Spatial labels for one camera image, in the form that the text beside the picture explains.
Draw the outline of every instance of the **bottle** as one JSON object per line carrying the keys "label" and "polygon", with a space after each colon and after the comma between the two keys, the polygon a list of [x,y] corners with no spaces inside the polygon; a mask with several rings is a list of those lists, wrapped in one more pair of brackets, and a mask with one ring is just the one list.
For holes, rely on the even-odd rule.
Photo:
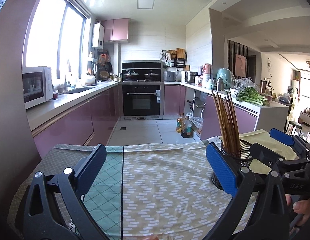
{"label": "bottle", "polygon": [[184,122],[182,123],[181,136],[183,138],[189,138],[191,136],[191,131],[192,131],[192,122],[190,121],[190,117],[186,116]]}
{"label": "bottle", "polygon": [[182,131],[182,123],[184,121],[184,113],[179,114],[176,124],[176,132],[181,133]]}

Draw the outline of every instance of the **stool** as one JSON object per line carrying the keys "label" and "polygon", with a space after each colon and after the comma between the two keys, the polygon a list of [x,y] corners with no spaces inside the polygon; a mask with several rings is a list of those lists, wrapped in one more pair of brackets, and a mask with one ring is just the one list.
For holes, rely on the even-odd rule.
{"label": "stool", "polygon": [[293,135],[295,134],[295,132],[296,132],[296,128],[299,128],[299,130],[300,130],[300,133],[299,133],[299,136],[301,135],[301,131],[302,131],[302,125],[300,125],[298,122],[295,122],[295,121],[289,121],[289,125],[293,125],[293,129],[294,129],[294,127],[295,127],[295,130],[294,130],[294,133],[293,133]]}

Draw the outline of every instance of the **white microwave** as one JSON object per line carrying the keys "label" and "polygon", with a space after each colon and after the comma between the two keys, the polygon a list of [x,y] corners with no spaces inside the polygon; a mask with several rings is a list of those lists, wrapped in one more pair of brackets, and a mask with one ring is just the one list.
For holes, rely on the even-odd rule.
{"label": "white microwave", "polygon": [[53,98],[51,67],[22,69],[22,88],[25,108],[31,108]]}

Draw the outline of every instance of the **green onion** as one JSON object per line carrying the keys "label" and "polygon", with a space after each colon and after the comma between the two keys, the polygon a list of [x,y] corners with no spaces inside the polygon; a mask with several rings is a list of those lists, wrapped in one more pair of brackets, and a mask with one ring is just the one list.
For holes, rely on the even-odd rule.
{"label": "green onion", "polygon": [[267,98],[260,95],[253,87],[246,87],[237,93],[236,99],[240,102],[245,101],[260,106],[267,104]]}

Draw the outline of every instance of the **human hand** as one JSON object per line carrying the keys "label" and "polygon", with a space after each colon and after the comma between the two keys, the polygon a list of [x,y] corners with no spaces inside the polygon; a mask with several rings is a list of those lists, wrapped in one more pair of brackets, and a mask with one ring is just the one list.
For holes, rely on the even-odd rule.
{"label": "human hand", "polygon": [[[291,197],[290,195],[285,195],[287,205],[291,204]],[[310,217],[310,199],[308,200],[300,200],[293,204],[293,210],[297,214],[303,214],[303,218],[297,223],[298,226],[302,226]]]}

